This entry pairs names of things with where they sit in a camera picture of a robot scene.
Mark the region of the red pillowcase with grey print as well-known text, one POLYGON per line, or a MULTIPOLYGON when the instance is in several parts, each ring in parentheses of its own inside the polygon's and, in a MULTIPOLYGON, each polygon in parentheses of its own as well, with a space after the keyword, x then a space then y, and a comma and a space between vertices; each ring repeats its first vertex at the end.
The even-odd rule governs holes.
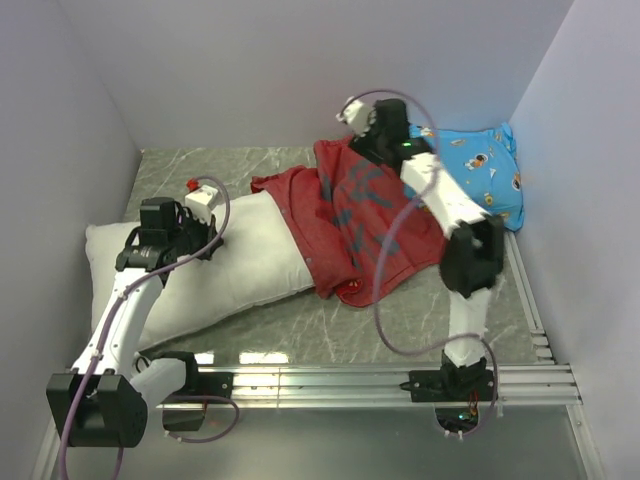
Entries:
POLYGON ((316 293, 367 307, 382 242, 408 203, 404 185, 391 169, 356 154, 346 139, 319 140, 313 151, 315 167, 255 177, 250 188, 275 201, 316 293))

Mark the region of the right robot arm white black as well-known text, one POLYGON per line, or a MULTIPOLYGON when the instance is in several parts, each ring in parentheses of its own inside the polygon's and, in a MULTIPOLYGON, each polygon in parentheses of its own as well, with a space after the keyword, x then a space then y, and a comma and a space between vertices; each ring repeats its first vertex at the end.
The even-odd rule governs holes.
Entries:
POLYGON ((444 235, 439 274, 450 298, 449 337, 437 377, 427 386, 451 399, 467 398, 489 381, 484 335, 492 290, 504 265, 503 220, 476 204, 446 170, 438 156, 437 136, 411 134, 403 100, 368 105, 351 97, 336 117, 354 134, 351 149, 377 166, 391 168, 414 192, 383 240, 374 288, 381 288, 388 250, 410 211, 426 207, 444 235))

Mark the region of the white pillow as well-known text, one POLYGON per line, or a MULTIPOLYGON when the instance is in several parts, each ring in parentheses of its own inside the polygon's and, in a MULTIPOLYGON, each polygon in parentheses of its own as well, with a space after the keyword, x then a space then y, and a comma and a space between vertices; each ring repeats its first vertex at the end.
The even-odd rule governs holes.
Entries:
POLYGON ((171 272, 138 343, 146 350, 314 286, 307 262, 266 192, 231 201, 224 244, 171 272))

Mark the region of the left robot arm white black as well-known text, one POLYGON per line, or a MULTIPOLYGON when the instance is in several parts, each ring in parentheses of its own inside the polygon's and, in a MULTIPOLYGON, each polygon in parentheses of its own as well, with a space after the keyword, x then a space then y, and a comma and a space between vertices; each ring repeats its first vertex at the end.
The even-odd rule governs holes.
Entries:
POLYGON ((183 202, 146 199, 140 223, 115 261, 114 285, 96 330, 67 373, 51 376, 49 407, 64 447, 137 446, 150 409, 173 396, 195 399, 201 390, 196 360, 170 353, 133 374, 134 357, 153 305, 170 273, 193 260, 208 260, 226 228, 215 209, 230 208, 218 194, 197 190, 183 202))

